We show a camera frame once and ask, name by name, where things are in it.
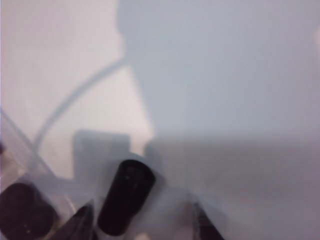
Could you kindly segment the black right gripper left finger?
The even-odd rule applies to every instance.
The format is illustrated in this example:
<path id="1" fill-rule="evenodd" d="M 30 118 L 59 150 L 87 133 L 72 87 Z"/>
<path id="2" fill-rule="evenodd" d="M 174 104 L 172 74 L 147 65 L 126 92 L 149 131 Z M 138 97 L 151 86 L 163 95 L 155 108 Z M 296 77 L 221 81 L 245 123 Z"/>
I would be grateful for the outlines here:
<path id="1" fill-rule="evenodd" d="M 94 202 L 90 200 L 59 229 L 59 240 L 97 240 L 94 230 Z"/>

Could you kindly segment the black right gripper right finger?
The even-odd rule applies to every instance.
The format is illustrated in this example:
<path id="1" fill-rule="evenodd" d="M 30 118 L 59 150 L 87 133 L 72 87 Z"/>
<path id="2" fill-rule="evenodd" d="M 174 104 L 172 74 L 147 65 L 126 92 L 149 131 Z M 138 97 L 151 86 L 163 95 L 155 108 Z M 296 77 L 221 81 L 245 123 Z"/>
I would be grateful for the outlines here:
<path id="1" fill-rule="evenodd" d="M 193 240 L 224 240 L 198 202 L 192 204 L 192 232 Z"/>

